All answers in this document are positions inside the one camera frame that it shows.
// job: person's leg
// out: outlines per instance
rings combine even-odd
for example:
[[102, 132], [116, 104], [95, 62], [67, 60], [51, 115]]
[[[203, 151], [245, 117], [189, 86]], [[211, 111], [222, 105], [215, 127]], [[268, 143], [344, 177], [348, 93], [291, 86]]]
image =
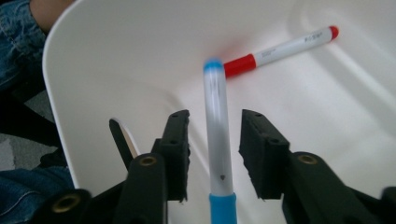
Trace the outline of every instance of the person's leg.
[[0, 92], [42, 73], [46, 33], [74, 0], [14, 0], [0, 5]]
[[0, 172], [0, 223], [28, 223], [48, 198], [72, 188], [65, 167]]
[[31, 0], [30, 10], [38, 26], [47, 34], [64, 10], [73, 2], [74, 0]]

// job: jeans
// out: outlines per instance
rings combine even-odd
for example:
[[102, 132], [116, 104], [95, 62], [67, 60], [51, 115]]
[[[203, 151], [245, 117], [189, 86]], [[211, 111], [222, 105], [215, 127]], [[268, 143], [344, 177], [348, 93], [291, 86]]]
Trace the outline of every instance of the jeans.
[[[29, 0], [0, 0], [0, 91], [27, 76], [41, 75], [46, 36], [35, 23]], [[72, 189], [60, 166], [0, 172], [0, 223], [27, 223], [49, 197]]]
[[0, 172], [0, 223], [28, 223], [49, 197], [72, 188], [65, 167]]
[[46, 36], [29, 8], [29, 0], [0, 6], [0, 91], [31, 75], [42, 74]]

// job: blue marker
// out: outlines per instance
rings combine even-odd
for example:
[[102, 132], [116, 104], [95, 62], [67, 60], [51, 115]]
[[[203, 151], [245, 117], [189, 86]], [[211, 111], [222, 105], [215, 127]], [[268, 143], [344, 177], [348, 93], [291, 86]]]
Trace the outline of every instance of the blue marker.
[[236, 224], [236, 196], [233, 193], [227, 95], [222, 61], [204, 65], [205, 111], [210, 170], [212, 224]]

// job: gray floor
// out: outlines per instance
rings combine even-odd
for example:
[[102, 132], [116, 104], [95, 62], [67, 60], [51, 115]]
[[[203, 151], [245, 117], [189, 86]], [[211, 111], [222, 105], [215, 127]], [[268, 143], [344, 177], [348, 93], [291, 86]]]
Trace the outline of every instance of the gray floor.
[[[46, 119], [53, 121], [50, 101], [46, 91], [26, 102], [30, 108]], [[40, 157], [54, 151], [36, 142], [0, 133], [0, 171], [18, 168], [33, 169], [40, 163]]]

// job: white plastic container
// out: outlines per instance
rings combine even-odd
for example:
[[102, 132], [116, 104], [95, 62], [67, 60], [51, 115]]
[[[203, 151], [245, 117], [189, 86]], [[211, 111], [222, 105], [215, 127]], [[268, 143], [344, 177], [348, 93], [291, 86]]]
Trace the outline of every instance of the white plastic container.
[[336, 25], [330, 44], [227, 81], [238, 222], [285, 223], [281, 202], [257, 199], [237, 152], [243, 108], [271, 120], [291, 151], [319, 155], [348, 186], [379, 197], [396, 184], [395, 11], [390, 0], [77, 1], [50, 32], [44, 55], [76, 187], [96, 195], [125, 179], [110, 119], [146, 153], [167, 117], [189, 109], [189, 200], [169, 203], [169, 217], [209, 223], [203, 62]]

